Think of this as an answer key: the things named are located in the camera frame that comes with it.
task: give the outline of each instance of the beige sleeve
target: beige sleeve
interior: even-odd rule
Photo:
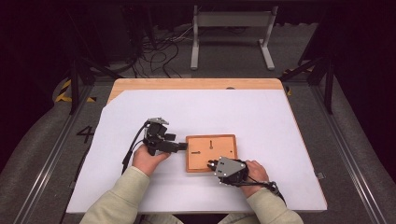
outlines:
[[[289,210],[279,197],[262,188],[247,199],[261,224],[303,223],[300,216]]]
[[[137,206],[148,186],[149,177],[129,167],[114,187],[88,209],[80,223],[134,223]]]

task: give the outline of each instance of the orange wooden board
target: orange wooden board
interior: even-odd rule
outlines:
[[[211,172],[207,162],[218,160],[220,156],[237,159],[234,134],[191,135],[186,137],[186,142],[189,144],[186,152],[188,173]]]

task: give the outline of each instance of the human hand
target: human hand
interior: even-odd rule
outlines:
[[[267,182],[270,180],[264,167],[260,165],[257,161],[246,161],[248,168],[248,180],[247,182]],[[245,196],[248,198],[257,191],[259,191],[262,186],[242,186],[240,189],[244,192]]]
[[[132,166],[141,170],[145,175],[151,176],[154,173],[155,168],[157,168],[160,162],[166,160],[170,157],[170,153],[162,153],[157,156],[151,156],[149,154],[149,149],[146,145],[142,144],[134,152],[134,158],[132,159]]]

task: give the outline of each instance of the human arm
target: human arm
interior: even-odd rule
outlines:
[[[268,182],[269,176],[264,167],[256,161],[247,161],[249,181]],[[247,197],[247,203],[256,213],[260,223],[303,223],[300,216],[289,210],[285,203],[269,189],[261,186],[243,186],[240,188]]]
[[[134,153],[132,166],[88,209],[80,223],[133,223],[149,186],[149,176],[169,155],[151,156],[146,146],[140,146]]]

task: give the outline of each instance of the white paper sheet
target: white paper sheet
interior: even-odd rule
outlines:
[[[160,90],[124,91],[103,109],[67,213],[86,212],[112,188],[137,131],[147,119],[158,117],[169,121],[167,132],[175,133],[177,142],[185,142],[187,135],[235,134],[239,159],[261,163],[289,209],[327,209],[282,90]],[[183,151],[161,163],[139,212],[251,211],[240,189],[220,185],[213,173],[185,170]]]

